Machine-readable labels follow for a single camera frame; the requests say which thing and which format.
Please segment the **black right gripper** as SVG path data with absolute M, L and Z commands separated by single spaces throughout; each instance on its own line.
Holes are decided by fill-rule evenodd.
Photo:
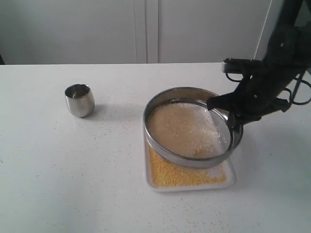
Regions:
M 234 92 L 209 98 L 207 109 L 228 111 L 227 125 L 231 129 L 237 129 L 245 120 L 260 120 L 262 116 L 277 111 L 286 112 L 289 101 L 278 98 L 278 95 L 288 84 L 289 76 L 285 74 L 246 74 Z

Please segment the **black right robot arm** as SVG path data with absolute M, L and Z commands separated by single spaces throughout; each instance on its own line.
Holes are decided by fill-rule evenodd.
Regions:
M 295 101 L 307 69 L 311 67 L 311 24 L 295 26 L 296 15 L 277 25 L 271 34 L 267 51 L 260 60 L 227 58 L 222 71 L 241 74 L 238 86 L 228 94 L 207 100 L 207 108 L 229 112 L 227 125 L 235 128 L 259 121 L 263 116 L 282 111 L 292 105 L 306 105 L 310 102 Z

